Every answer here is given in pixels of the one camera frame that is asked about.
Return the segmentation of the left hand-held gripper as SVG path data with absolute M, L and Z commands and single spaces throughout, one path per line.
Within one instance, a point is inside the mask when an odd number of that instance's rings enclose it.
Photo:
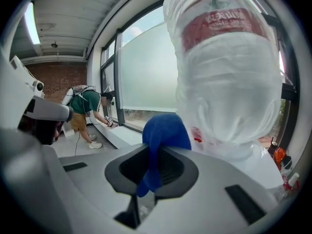
M 10 64 L 14 68 L 16 77 L 21 81 L 14 91 L 15 102 L 24 107 L 30 95 L 33 95 L 23 115 L 35 121 L 33 133 L 39 142 L 43 145 L 51 145 L 55 133 L 60 131 L 63 122 L 71 120 L 73 109 L 46 100 L 43 92 L 44 83 L 35 78 L 17 56 L 11 59 Z

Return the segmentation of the ceiling tube lamp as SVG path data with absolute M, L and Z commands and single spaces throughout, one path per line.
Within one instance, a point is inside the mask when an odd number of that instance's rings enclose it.
M 24 13 L 24 20 L 31 42 L 34 45 L 39 45 L 40 39 L 35 22 L 34 4 L 32 2 L 27 5 L 26 11 Z

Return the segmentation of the white water dispenser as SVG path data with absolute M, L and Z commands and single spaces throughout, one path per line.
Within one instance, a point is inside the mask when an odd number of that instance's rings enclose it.
M 282 175 L 268 151 L 259 141 L 243 144 L 191 141 L 192 150 L 204 155 L 213 156 L 235 166 L 257 183 L 270 191 L 276 191 L 283 185 Z

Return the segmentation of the empty jug with white cap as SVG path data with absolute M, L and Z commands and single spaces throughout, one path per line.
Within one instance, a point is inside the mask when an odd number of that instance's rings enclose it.
M 299 190 L 299 173 L 294 173 L 291 178 L 282 176 L 283 185 L 274 193 L 274 197 L 278 203 L 285 201 L 293 191 Z

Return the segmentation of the black framed window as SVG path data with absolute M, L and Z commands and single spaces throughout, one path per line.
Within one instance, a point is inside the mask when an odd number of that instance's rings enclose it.
M 117 27 L 117 23 L 115 23 L 115 28 L 116 28 L 116 32 L 114 33 L 113 37 L 108 41 L 108 43 L 106 44 L 106 46 L 104 47 L 105 50 L 107 50 L 109 48 L 109 45 L 115 41 L 115 45 L 114 45 L 114 51 L 115 54 L 110 57 L 107 62 L 104 65 L 101 65 L 101 73 L 104 74 L 104 68 L 107 68 L 108 65 L 110 65 L 110 61 L 112 61 L 114 63 L 114 86 L 116 86 L 115 88 L 115 93 L 117 93 L 117 98 L 116 100 L 117 102 L 117 117 L 118 117 L 118 124 L 119 126 L 124 126 L 132 131 L 138 132 L 138 133 L 142 133 L 142 130 L 135 126 L 135 125 L 131 125 L 128 123 L 125 123 L 125 118 L 124 118 L 124 110 L 122 109 L 122 87 L 121 87 L 121 45 L 122 45 L 122 34 L 123 32 L 129 28 L 132 24 L 134 24 L 136 21 L 138 21 L 139 19 L 141 19 L 142 17 L 144 17 L 146 14 L 158 9 L 159 7 L 161 7 L 163 5 L 164 0 L 156 0 L 152 3 L 152 0 L 148 0 L 148 4 L 149 6 L 145 5 L 143 9 L 140 9 L 136 14 L 134 14 L 135 9 L 132 5 L 130 5 L 130 2 L 138 2 L 138 0 L 128 0 L 120 9 L 118 9 L 114 14 L 113 17 L 108 21 L 108 23 L 112 22 L 112 20 L 114 19 L 114 17 L 118 14 L 121 13 L 121 11 L 126 8 L 126 9 L 130 9 L 130 12 L 128 15 L 133 15 L 133 17 L 131 17 L 127 22 L 125 22 L 122 26 L 118 26 Z M 276 32 L 276 36 L 277 39 L 279 40 L 280 43 L 286 43 L 286 41 L 290 41 L 288 38 L 288 35 L 286 34 L 286 30 L 284 28 L 284 26 L 282 25 L 282 22 L 277 18 L 277 17 L 273 17 L 270 15 L 264 15 L 263 14 L 264 19 L 266 20 L 266 22 L 268 23 L 269 26 L 274 27 L 275 28 L 275 32 Z M 291 82 L 293 82 L 291 79 L 290 81 L 287 81 L 286 83 L 283 83 L 282 86 L 282 95 L 281 98 L 288 100 L 288 101 L 292 101 L 292 103 L 296 104 L 297 102 L 299 103 L 299 96 L 300 96 L 300 92 L 299 92 L 299 74 L 295 74 L 296 72 L 298 73 L 298 67 L 296 66 L 297 61 L 294 61 L 294 64 L 290 65 L 290 68 L 288 68 L 289 70 L 286 71 L 286 75 L 291 74 L 291 72 L 293 72 L 292 74 L 292 78 L 294 79 L 294 85 L 291 85 Z M 283 133 L 281 133 L 280 135 L 284 135 L 285 131 L 288 134 L 288 132 L 290 131 L 294 131 L 294 126 L 295 123 L 297 121 L 297 114 L 295 116 L 294 120 L 291 120 L 290 123 L 287 123 L 287 119 L 286 116 L 283 117 Z

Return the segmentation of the frosted white window blind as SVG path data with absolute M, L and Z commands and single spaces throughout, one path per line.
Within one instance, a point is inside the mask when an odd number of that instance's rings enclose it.
M 165 22 L 121 48 L 119 75 L 124 109 L 176 111 L 176 56 Z

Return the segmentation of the blue cloth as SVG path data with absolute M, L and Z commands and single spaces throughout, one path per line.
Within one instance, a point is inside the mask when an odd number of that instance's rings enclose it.
M 173 146 L 191 150 L 191 142 L 182 119 L 177 114 L 153 116 L 142 132 L 142 143 L 149 147 L 148 170 L 137 187 L 136 195 L 144 197 L 149 191 L 161 187 L 158 170 L 158 150 L 160 146 Z

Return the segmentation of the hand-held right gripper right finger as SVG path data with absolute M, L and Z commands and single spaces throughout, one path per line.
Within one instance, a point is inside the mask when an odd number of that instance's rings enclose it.
M 239 185 L 267 215 L 277 206 L 274 196 L 233 165 L 211 156 L 181 148 L 166 147 L 198 168 L 198 178 L 183 196 L 159 200 L 139 232 L 245 232 L 251 227 L 226 188 Z

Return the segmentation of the orange and black bag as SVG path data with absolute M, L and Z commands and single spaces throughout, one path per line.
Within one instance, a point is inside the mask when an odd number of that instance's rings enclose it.
M 276 149 L 273 155 L 273 160 L 275 161 L 279 171 L 281 171 L 282 167 L 289 170 L 292 166 L 292 158 L 287 155 L 286 151 L 281 147 Z

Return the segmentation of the plastic-wrapped water jug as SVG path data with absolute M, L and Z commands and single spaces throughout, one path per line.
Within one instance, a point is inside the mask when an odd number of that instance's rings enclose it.
M 281 106 L 274 36 L 249 0 L 164 0 L 177 61 L 177 114 L 194 150 L 225 160 L 260 151 Z

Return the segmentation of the black tumbler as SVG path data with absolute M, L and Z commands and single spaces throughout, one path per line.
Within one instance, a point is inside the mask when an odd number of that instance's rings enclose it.
M 278 145 L 275 141 L 271 141 L 270 146 L 268 148 L 268 153 L 271 157 L 274 157 L 275 151 L 277 150 Z

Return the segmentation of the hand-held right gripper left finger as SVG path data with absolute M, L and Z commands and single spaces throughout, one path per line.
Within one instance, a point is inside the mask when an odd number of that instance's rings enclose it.
M 140 221 L 136 184 L 119 171 L 122 161 L 146 148 L 138 144 L 96 154 L 58 158 L 51 146 L 43 147 L 45 165 L 60 213 L 52 212 L 53 227 L 60 229 L 148 229 Z

